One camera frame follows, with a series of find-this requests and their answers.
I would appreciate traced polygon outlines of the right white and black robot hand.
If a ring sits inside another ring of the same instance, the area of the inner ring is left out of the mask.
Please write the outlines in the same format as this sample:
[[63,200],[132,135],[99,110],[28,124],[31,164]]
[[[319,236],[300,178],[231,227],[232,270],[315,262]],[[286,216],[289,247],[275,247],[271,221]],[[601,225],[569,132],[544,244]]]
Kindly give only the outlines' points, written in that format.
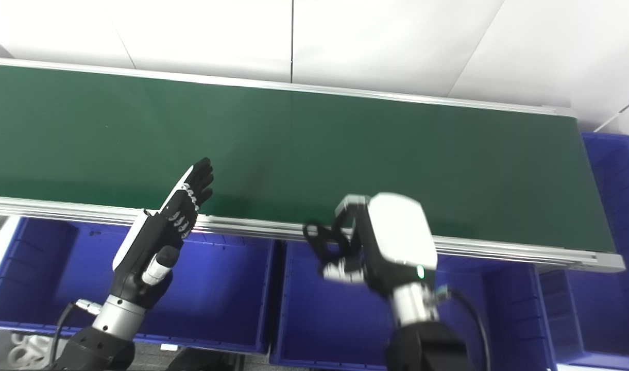
[[335,208],[319,246],[339,251],[322,258],[324,279],[363,283],[383,297],[407,284],[433,287],[438,253],[422,205],[399,193],[349,194]]

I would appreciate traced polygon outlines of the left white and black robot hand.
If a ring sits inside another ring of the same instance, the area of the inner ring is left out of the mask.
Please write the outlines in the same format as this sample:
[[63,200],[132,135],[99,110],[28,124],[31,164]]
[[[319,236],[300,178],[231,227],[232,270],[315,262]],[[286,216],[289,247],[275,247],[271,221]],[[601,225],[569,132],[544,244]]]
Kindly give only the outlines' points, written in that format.
[[142,209],[113,259],[109,298],[115,305],[152,309],[171,283],[184,240],[213,190],[208,157],[189,167],[158,211]]

